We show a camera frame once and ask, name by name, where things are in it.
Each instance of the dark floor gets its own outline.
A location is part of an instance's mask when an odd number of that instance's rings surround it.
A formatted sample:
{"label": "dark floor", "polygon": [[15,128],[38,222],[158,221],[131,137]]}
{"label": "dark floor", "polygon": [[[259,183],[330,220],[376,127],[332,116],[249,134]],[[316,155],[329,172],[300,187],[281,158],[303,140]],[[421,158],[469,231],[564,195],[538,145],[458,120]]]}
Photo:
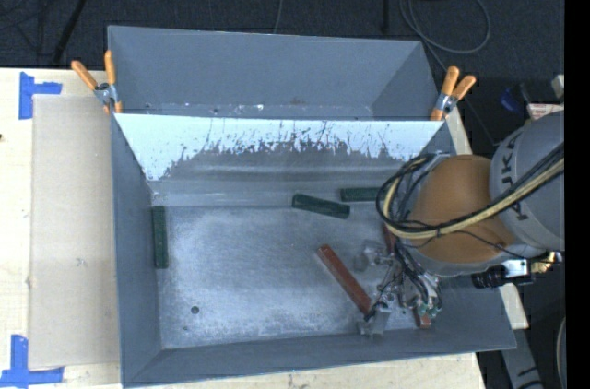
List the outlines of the dark floor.
{"label": "dark floor", "polygon": [[[550,82],[564,73],[565,0],[88,0],[60,47],[78,1],[0,0],[0,66],[66,67],[77,58],[102,68],[109,25],[422,38],[439,85],[448,65],[478,78],[460,111],[474,152],[488,157],[525,121],[522,109],[506,107],[507,93],[518,98],[524,85],[531,100],[554,100]],[[414,28],[404,18],[408,1]],[[548,295],[551,303],[539,298]],[[531,345],[544,348],[546,339],[539,345],[535,340],[553,335],[552,317],[564,308],[564,282],[541,279],[524,290],[524,299],[533,323]],[[550,378],[546,387],[556,387]]]}

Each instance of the wooden table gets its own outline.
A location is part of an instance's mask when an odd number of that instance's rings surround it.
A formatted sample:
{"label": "wooden table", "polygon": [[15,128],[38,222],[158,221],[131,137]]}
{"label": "wooden table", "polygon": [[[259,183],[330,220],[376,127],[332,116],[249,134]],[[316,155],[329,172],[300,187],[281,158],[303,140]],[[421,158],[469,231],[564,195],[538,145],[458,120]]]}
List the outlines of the wooden table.
{"label": "wooden table", "polygon": [[[59,95],[34,96],[33,119],[18,119],[21,71],[36,83],[62,84]],[[106,80],[104,72],[92,74],[99,83]],[[457,151],[469,153],[456,110],[447,122]],[[0,68],[0,370],[9,367],[10,336],[16,334],[29,339],[30,369],[65,366],[64,381],[52,387],[120,387],[107,134],[108,117],[73,71]],[[76,207],[65,218],[63,210],[48,205],[64,202],[56,196],[58,184],[68,182]],[[507,285],[501,291],[513,328],[526,328],[516,289]],[[173,387],[485,386],[476,356],[469,353]]]}

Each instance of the yellow cable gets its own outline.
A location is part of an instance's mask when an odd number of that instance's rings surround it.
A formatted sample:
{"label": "yellow cable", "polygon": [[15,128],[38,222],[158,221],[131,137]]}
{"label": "yellow cable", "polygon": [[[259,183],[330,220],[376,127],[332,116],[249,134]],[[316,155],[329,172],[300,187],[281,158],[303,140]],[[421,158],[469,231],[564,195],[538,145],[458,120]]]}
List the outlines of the yellow cable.
{"label": "yellow cable", "polygon": [[[495,206],[486,208],[486,209],[482,210],[481,212],[479,212],[478,214],[476,214],[475,216],[470,217],[470,218],[466,218],[465,220],[457,222],[454,225],[448,225],[448,226],[440,227],[440,228],[432,228],[430,230],[423,230],[423,231],[404,231],[404,230],[400,230],[400,229],[394,227],[393,225],[391,225],[387,222],[385,222],[385,226],[387,227],[387,229],[390,232],[392,232],[397,237],[413,239],[413,240],[430,239],[430,238],[434,238],[434,237],[437,237],[440,235],[448,235],[449,233],[453,233],[455,231],[465,229],[466,227],[470,227],[472,225],[475,225],[476,223],[480,222],[481,220],[485,220],[486,218],[490,218],[490,217],[496,215],[497,213],[499,213],[501,210],[503,210],[507,206],[510,206],[511,204],[518,202],[518,200],[520,198],[527,195],[531,191],[535,190],[542,183],[544,183],[545,181],[548,181],[549,179],[551,179],[553,176],[555,176],[556,174],[558,174],[562,170],[563,170],[563,159],[560,159],[553,166],[551,166],[547,170],[543,171],[541,174],[539,174],[538,176],[536,176],[532,180],[528,181],[528,183],[523,184],[516,191],[514,191],[511,194],[504,197]],[[391,202],[394,197],[395,189],[397,188],[400,181],[401,181],[401,177],[395,179],[392,182],[391,186],[387,190],[387,194],[385,195],[385,199],[383,201],[383,214],[389,219],[391,219],[389,217],[389,208],[391,206]]]}

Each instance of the blue tape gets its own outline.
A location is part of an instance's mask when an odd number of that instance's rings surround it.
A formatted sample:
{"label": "blue tape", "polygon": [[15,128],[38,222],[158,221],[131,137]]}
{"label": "blue tape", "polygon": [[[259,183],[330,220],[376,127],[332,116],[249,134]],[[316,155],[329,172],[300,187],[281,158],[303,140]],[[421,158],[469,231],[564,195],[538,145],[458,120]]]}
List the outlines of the blue tape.
{"label": "blue tape", "polygon": [[0,374],[0,387],[28,389],[30,384],[60,383],[64,378],[64,368],[54,370],[29,371],[29,341],[24,336],[10,337],[10,369]]}
{"label": "blue tape", "polygon": [[18,119],[30,119],[33,116],[33,94],[60,94],[60,83],[35,84],[35,77],[20,72],[20,94],[18,96]]}

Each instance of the gray bin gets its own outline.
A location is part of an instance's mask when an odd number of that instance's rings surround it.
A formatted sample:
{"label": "gray bin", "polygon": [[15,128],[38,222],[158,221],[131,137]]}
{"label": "gray bin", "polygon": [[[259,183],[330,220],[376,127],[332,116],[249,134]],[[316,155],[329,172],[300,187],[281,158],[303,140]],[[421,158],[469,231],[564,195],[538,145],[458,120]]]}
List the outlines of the gray bin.
{"label": "gray bin", "polygon": [[[401,308],[383,336],[316,257],[382,240],[374,203],[347,218],[291,206],[376,187],[423,151],[455,154],[416,41],[109,27],[125,387],[513,348],[497,290],[445,284],[429,330]],[[152,212],[165,211],[168,267]],[[384,269],[354,272],[374,297]]]}

